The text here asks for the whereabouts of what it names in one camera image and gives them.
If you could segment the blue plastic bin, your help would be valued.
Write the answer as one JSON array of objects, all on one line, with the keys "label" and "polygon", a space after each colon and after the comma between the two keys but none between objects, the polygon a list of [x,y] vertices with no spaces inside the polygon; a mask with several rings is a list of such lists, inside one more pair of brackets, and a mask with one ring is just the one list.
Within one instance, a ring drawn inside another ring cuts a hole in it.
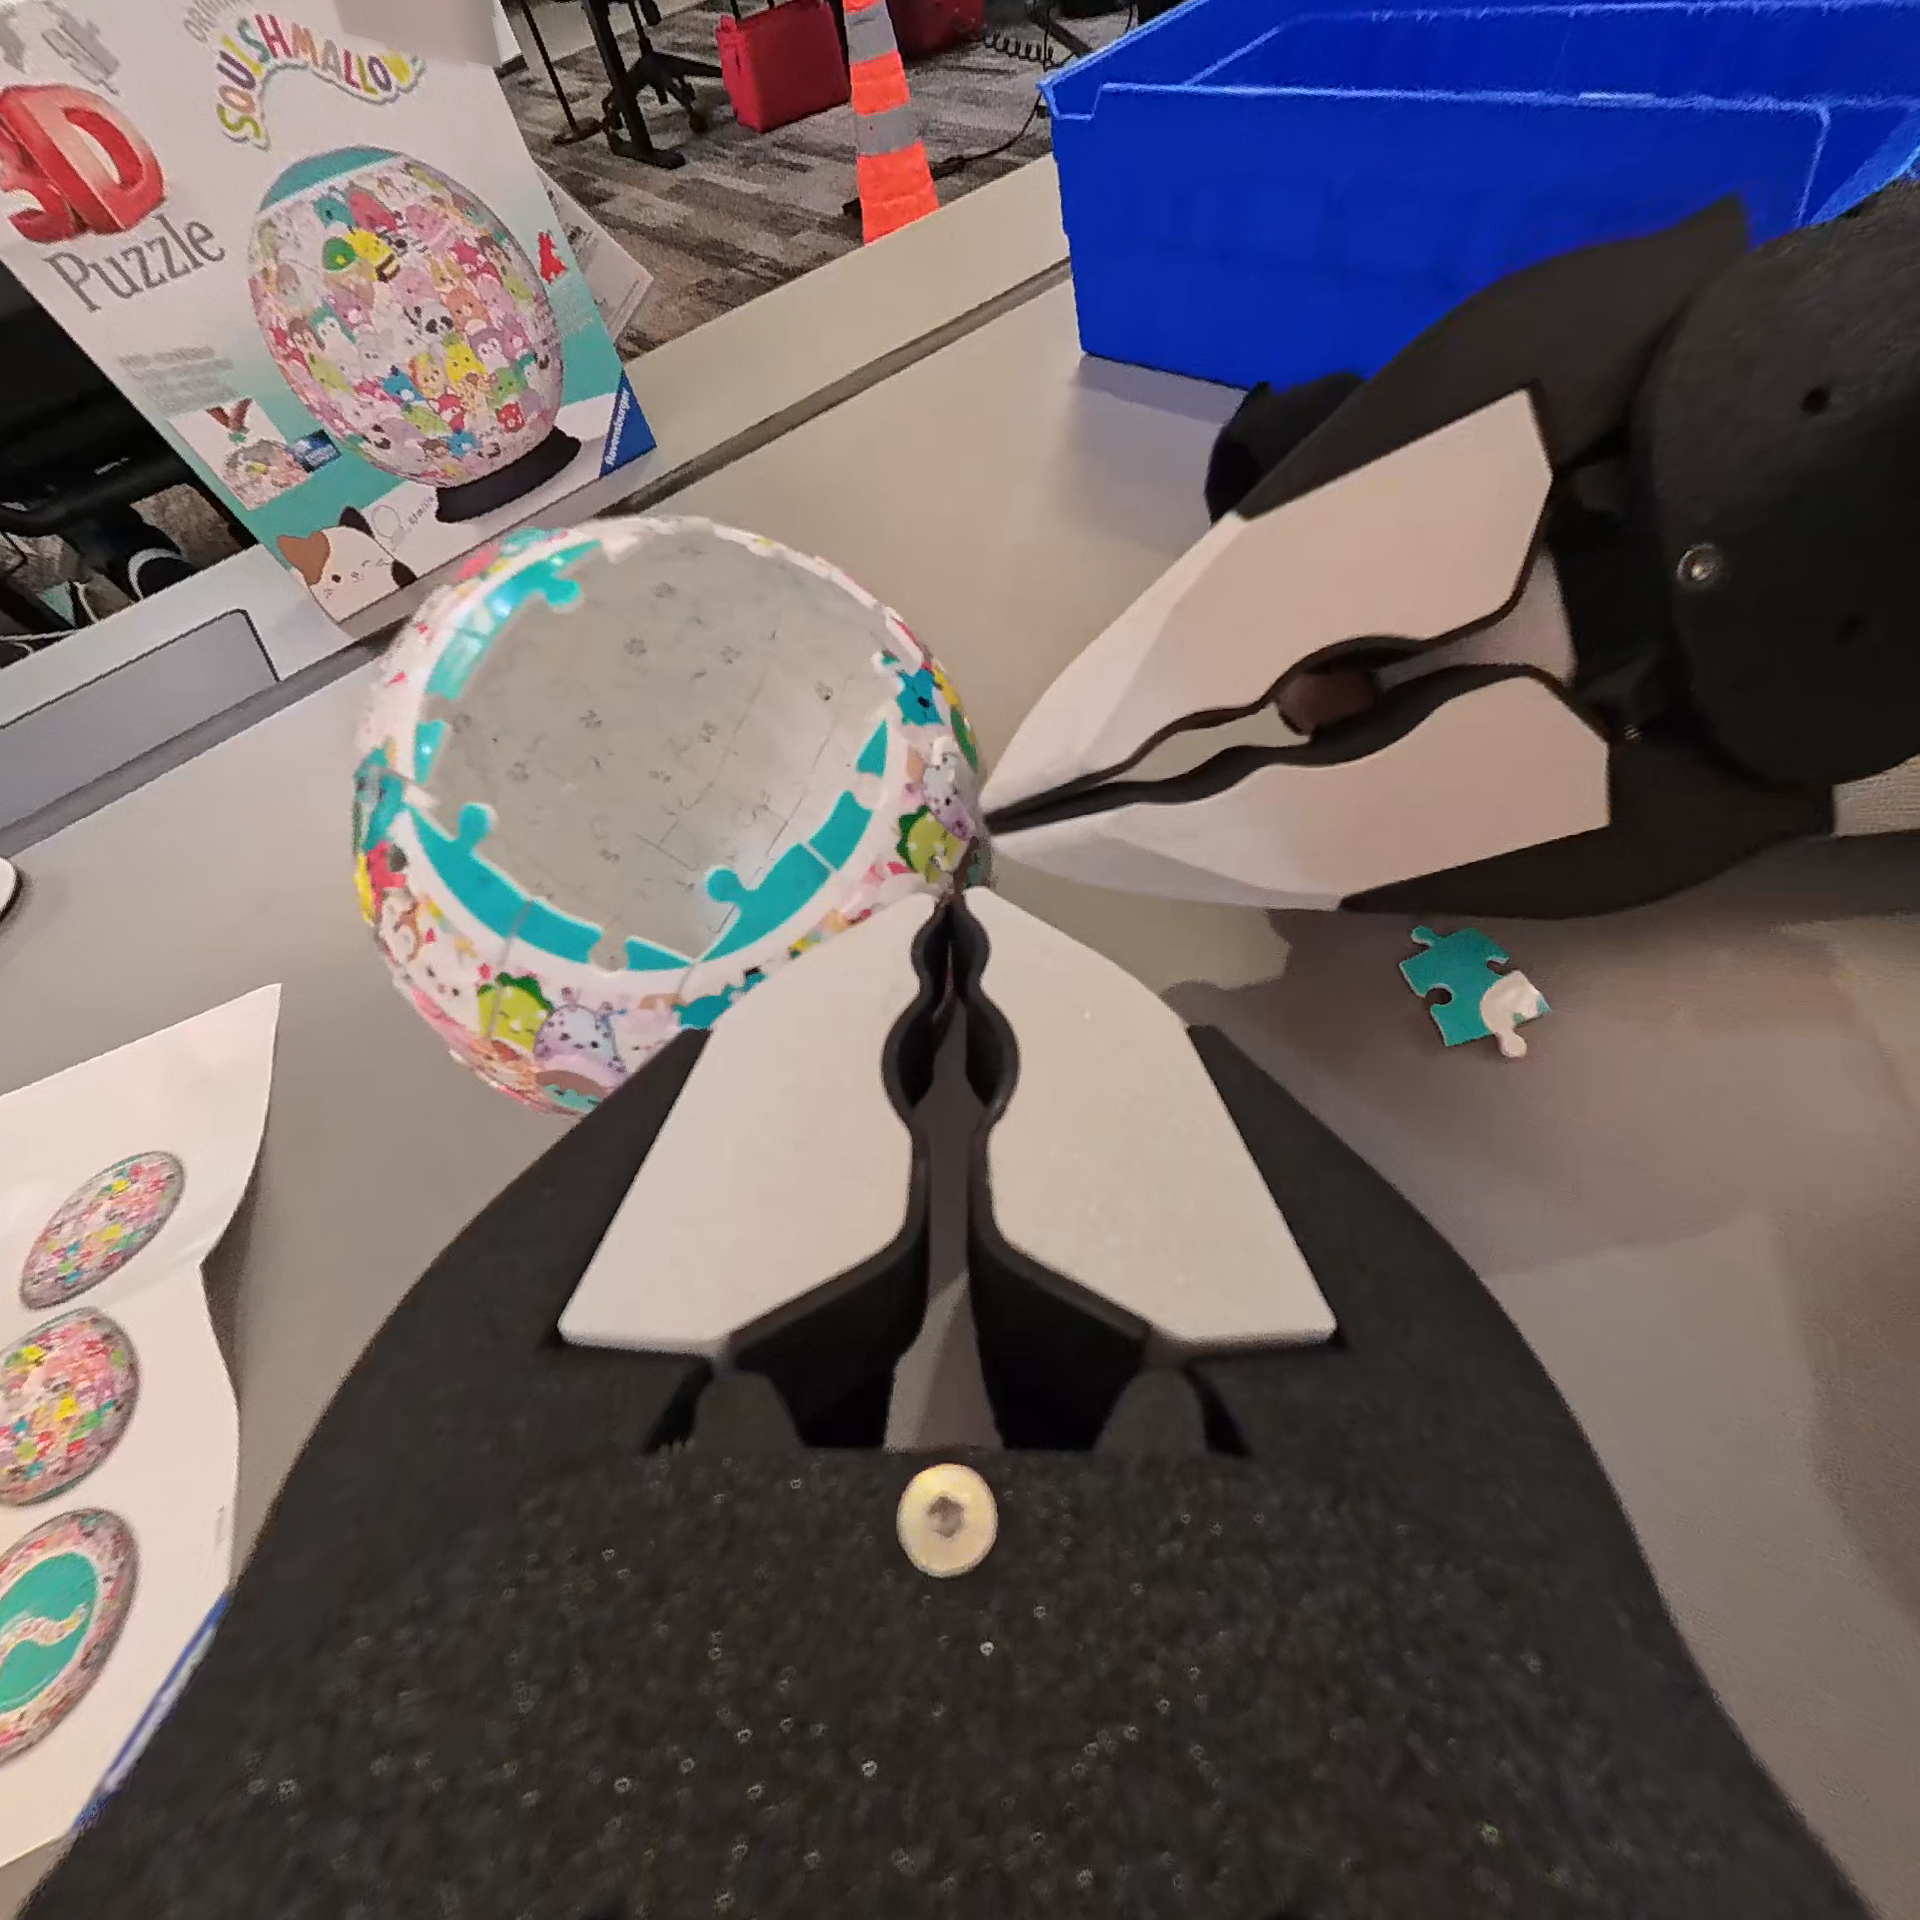
[{"label": "blue plastic bin", "polygon": [[1041,89],[1083,353],[1283,389],[1550,257],[1916,179],[1917,4],[1181,4]]}]

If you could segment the orange and grey traffic cone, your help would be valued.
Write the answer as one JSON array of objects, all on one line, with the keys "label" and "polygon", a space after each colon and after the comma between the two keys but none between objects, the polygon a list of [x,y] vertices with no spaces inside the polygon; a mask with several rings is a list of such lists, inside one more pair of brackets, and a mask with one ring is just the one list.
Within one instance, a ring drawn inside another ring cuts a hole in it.
[{"label": "orange and grey traffic cone", "polygon": [[843,3],[855,116],[855,193],[861,241],[874,245],[940,210],[895,26],[884,3]]}]

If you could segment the black office chair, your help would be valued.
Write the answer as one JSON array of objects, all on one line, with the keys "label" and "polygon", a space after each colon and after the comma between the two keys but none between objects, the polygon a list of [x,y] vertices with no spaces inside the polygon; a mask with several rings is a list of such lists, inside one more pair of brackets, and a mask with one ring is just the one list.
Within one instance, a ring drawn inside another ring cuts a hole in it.
[{"label": "black office chair", "polygon": [[[613,13],[619,10],[626,10],[636,29],[636,53],[630,56],[617,41]],[[642,116],[639,99],[646,93],[660,105],[681,108],[687,132],[700,137],[711,131],[711,114],[698,84],[719,83],[722,66],[660,53],[652,38],[652,29],[660,26],[655,4],[583,3],[583,17],[591,53],[605,77],[605,91],[599,114],[577,131],[559,132],[555,145],[569,149],[599,137],[614,158],[633,160],[639,168],[658,172],[681,170],[685,165],[683,149],[666,149],[653,141]]]}]

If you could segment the colourful puzzle ball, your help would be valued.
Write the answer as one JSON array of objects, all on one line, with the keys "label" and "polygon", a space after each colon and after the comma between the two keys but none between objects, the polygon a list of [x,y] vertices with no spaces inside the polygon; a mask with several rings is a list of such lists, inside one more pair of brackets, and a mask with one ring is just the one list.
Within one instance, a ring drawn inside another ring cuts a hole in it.
[{"label": "colourful puzzle ball", "polygon": [[909,896],[991,880],[958,686],[827,560],[698,516],[522,531],[435,592],[359,728],[353,876],[447,1054],[590,1113]]}]

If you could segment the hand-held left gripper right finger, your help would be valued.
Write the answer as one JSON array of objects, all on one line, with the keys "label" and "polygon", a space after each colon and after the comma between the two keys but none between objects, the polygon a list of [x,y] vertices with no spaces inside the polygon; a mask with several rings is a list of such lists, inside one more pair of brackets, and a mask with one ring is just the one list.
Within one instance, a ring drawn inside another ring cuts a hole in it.
[{"label": "hand-held left gripper right finger", "polygon": [[1198,1032],[998,893],[959,902],[966,1284],[1011,1450],[1089,1450],[1157,1365],[1326,1345],[1333,1308]]}]

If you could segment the red plastic bin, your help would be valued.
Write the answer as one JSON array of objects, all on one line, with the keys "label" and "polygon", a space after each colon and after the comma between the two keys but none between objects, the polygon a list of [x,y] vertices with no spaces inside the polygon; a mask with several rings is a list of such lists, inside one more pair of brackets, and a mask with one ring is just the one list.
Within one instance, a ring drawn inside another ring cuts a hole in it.
[{"label": "red plastic bin", "polygon": [[769,136],[850,104],[849,62],[829,3],[727,6],[714,29],[734,120]]}]

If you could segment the puzzle ball box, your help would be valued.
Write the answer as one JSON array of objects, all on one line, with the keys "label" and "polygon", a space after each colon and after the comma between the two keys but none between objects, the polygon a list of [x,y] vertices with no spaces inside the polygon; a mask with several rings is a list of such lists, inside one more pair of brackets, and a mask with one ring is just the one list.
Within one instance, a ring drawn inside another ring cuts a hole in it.
[{"label": "puzzle ball box", "polygon": [[334,621],[655,436],[436,4],[4,4],[4,265]]}]

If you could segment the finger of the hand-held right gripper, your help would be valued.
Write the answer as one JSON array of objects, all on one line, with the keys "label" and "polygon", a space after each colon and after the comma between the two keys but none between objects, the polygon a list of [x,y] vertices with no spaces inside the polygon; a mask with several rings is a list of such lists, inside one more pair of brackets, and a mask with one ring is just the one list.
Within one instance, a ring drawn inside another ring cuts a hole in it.
[{"label": "finger of the hand-held right gripper", "polygon": [[1519,602],[1553,465],[1513,390],[1255,516],[1226,516],[1022,721],[982,800],[1116,780],[1173,732],[1237,717],[1365,642],[1425,650]]},{"label": "finger of the hand-held right gripper", "polygon": [[989,803],[996,852],[1052,877],[1204,905],[1337,910],[1406,880],[1593,833],[1612,748],[1545,674],[1437,690],[1293,748]]}]

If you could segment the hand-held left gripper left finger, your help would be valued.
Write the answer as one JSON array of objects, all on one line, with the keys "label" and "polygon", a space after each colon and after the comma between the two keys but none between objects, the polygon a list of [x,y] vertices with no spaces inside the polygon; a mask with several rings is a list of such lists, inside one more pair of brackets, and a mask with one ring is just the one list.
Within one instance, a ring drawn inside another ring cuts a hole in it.
[{"label": "hand-held left gripper left finger", "polygon": [[948,936],[948,908],[884,908],[700,1036],[559,1315],[572,1349],[764,1376],[812,1437],[883,1421],[929,1308]]}]

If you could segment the teal puzzle piece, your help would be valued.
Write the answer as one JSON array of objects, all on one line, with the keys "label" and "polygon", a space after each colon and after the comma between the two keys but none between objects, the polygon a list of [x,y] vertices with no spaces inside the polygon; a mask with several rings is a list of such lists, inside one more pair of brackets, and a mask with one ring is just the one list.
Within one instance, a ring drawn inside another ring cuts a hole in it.
[{"label": "teal puzzle piece", "polygon": [[1510,956],[1477,928],[1410,930],[1412,953],[1399,971],[1449,1050],[1492,1043],[1506,1060],[1530,1052],[1526,1026],[1553,1009],[1548,997],[1510,964]]}]

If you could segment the printed instruction sheet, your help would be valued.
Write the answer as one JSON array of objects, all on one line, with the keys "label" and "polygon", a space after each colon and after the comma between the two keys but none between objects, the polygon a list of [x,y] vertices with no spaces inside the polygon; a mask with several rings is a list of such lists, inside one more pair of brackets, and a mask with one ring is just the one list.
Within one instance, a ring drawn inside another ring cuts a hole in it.
[{"label": "printed instruction sheet", "polygon": [[278,990],[2,1101],[2,1859],[83,1824],[233,1579],[237,1404],[203,1266],[253,1177]]}]

